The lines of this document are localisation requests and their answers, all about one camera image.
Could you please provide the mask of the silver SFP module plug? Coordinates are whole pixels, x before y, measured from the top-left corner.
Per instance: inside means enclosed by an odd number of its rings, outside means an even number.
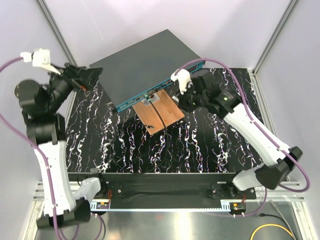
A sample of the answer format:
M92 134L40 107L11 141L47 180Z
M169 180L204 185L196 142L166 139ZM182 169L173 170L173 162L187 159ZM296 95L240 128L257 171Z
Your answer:
M174 101L176 101L176 102L179 101L179 99L178 99L176 96L174 96L174 95L173 95L171 98L172 98Z

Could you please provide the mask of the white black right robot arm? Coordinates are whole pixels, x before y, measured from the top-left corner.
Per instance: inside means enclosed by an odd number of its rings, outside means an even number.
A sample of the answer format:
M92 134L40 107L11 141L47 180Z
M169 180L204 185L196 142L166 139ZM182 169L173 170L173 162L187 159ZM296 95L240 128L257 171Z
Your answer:
M245 109L236 91L221 90L214 85L214 77L206 69L193 74L182 69L173 73L170 79L178 83L179 91L173 99L180 109L192 112L196 108L206 108L236 129L262 159L262 164L235 175L227 185L230 197L239 198L245 190L253 187L274 190L285 180L293 170L293 161L302 156L302 150L297 146L289 147L273 135L250 110Z

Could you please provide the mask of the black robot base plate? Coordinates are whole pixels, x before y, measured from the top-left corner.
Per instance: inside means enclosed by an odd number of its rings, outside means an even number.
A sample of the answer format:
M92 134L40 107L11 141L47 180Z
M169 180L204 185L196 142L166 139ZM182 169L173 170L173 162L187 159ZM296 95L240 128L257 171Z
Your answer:
M200 203L256 200L254 188L231 187L234 173L103 173L110 200L124 203Z

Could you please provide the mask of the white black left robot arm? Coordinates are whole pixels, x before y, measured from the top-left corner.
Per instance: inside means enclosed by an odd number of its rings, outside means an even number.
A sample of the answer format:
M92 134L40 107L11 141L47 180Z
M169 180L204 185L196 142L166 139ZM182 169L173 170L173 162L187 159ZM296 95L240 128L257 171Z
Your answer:
M92 90L102 72L101 67L54 65L49 71L48 84L25 79L14 89L26 125L24 136L34 147L42 177L44 208L36 221L39 229L60 229L89 222L91 201L108 193L100 174L85 179L72 192L66 163L66 122L58 113L70 93Z

